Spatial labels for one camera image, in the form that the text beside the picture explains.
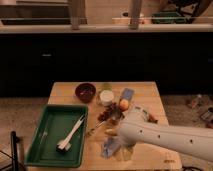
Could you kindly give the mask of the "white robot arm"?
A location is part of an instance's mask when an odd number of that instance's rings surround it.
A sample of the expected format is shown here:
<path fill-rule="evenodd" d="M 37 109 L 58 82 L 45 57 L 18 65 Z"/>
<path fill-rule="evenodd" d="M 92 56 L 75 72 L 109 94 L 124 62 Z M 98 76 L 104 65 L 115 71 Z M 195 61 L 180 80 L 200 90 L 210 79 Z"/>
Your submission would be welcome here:
<path fill-rule="evenodd" d="M 213 162 L 213 130 L 156 124 L 149 116 L 137 106 L 127 112 L 118 127 L 123 146 L 144 142 Z"/>

